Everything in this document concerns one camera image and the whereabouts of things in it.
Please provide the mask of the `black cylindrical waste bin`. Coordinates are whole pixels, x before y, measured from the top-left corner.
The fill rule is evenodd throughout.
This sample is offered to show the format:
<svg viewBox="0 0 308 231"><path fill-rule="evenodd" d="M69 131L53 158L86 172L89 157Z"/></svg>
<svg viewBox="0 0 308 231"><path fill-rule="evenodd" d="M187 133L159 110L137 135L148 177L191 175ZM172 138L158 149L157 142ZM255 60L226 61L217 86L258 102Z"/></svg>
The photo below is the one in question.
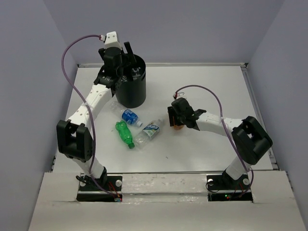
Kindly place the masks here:
<svg viewBox="0 0 308 231"><path fill-rule="evenodd" d="M122 84L115 94L117 101L129 109L141 106L146 99L146 63L136 54L135 58L137 61L135 68L141 69L141 77L134 81L131 76L133 68L127 66L124 68Z"/></svg>

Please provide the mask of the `orange juice bottle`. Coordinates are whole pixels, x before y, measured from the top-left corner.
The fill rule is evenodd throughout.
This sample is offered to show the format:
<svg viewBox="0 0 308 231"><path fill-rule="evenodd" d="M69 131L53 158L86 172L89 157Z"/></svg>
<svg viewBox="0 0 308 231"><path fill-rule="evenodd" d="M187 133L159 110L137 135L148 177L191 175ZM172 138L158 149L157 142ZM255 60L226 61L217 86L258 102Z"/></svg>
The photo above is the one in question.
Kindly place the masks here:
<svg viewBox="0 0 308 231"><path fill-rule="evenodd" d="M182 128L184 128L184 125L174 125L173 128L174 130L181 130Z"/></svg>

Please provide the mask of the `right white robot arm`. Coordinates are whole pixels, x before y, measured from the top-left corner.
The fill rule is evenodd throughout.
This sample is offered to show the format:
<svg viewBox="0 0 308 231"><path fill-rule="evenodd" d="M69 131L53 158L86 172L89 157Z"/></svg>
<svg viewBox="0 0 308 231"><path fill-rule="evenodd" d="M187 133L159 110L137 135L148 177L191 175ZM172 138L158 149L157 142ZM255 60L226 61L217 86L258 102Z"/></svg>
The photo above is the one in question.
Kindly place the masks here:
<svg viewBox="0 0 308 231"><path fill-rule="evenodd" d="M235 148L232 163L214 179L215 190L232 190L251 166L256 165L272 147L273 141L256 118L223 118L204 109L193 110L185 98L178 98L167 108L171 127L186 126L226 136Z"/></svg>

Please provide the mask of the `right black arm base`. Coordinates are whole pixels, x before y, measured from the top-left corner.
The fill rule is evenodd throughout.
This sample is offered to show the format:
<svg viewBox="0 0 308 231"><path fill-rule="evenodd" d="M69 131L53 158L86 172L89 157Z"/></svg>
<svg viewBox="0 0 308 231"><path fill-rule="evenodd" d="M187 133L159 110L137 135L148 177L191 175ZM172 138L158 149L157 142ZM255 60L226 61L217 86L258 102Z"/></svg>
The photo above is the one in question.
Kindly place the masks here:
<svg viewBox="0 0 308 231"><path fill-rule="evenodd" d="M247 174L242 175L238 183L232 186L226 186L221 182L221 178L221 175L206 176L205 187L208 191L209 202L253 201Z"/></svg>

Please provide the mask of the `green plastic bottle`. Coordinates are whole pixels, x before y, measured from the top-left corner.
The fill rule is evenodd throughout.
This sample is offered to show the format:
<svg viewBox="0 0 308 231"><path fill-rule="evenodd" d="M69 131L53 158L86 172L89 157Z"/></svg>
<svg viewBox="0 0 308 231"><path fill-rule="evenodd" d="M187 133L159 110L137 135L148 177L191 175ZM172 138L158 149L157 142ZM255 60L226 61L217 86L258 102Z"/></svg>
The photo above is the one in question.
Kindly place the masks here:
<svg viewBox="0 0 308 231"><path fill-rule="evenodd" d="M118 131L121 140L128 146L128 148L133 149L135 147L133 136L127 127L126 122L123 120L116 122L115 128Z"/></svg>

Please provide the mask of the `clear bottle white green label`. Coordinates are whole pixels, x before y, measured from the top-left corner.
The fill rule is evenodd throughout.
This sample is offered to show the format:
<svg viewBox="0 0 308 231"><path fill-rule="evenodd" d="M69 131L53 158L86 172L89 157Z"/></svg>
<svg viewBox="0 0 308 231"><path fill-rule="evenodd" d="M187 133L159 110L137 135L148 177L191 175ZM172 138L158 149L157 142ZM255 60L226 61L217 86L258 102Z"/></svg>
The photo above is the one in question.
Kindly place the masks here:
<svg viewBox="0 0 308 231"><path fill-rule="evenodd" d="M146 125L135 137L134 144L137 148L142 148L147 143L152 141L160 132L161 127L164 124L162 118L152 120L148 125Z"/></svg>

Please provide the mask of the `clear bottle blue label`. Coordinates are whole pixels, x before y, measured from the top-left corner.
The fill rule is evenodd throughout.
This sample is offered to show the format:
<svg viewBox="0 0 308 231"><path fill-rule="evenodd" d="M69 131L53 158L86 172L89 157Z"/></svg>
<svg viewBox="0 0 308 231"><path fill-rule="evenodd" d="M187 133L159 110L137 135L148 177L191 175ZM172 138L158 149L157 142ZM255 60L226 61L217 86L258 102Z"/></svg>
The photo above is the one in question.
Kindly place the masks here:
<svg viewBox="0 0 308 231"><path fill-rule="evenodd" d="M136 113L126 108L117 101L113 101L110 104L110 109L116 116L124 120L129 125L137 127L141 127L143 125L143 122L140 120Z"/></svg>

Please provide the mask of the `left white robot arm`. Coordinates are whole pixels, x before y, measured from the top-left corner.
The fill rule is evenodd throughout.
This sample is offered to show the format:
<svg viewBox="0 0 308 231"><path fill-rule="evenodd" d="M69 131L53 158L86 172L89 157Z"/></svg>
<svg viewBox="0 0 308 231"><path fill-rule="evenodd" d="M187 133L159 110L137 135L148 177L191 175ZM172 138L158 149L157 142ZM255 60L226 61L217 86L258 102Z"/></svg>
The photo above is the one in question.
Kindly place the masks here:
<svg viewBox="0 0 308 231"><path fill-rule="evenodd" d="M95 157L96 132L94 120L104 105L122 85L124 69L136 63L129 42L125 51L117 47L100 49L104 65L101 67L87 97L79 90L76 93L83 103L67 120L56 126L59 152L77 163L90 178L90 185L101 190L107 183L107 170Z"/></svg>

